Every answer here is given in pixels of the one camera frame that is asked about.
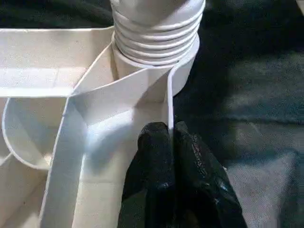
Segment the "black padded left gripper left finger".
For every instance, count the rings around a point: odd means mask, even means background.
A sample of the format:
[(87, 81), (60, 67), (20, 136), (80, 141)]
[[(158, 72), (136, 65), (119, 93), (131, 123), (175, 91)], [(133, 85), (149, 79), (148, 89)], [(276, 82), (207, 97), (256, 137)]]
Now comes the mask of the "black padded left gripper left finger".
[(127, 170), (118, 227), (175, 227), (174, 157), (167, 125), (145, 125)]

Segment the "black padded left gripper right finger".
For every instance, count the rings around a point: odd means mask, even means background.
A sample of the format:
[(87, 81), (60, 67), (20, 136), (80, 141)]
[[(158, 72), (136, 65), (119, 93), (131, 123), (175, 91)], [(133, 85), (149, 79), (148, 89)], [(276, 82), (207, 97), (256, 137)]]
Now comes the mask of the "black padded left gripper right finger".
[(185, 122), (174, 128), (180, 212), (191, 228), (245, 228), (242, 207), (224, 167)]

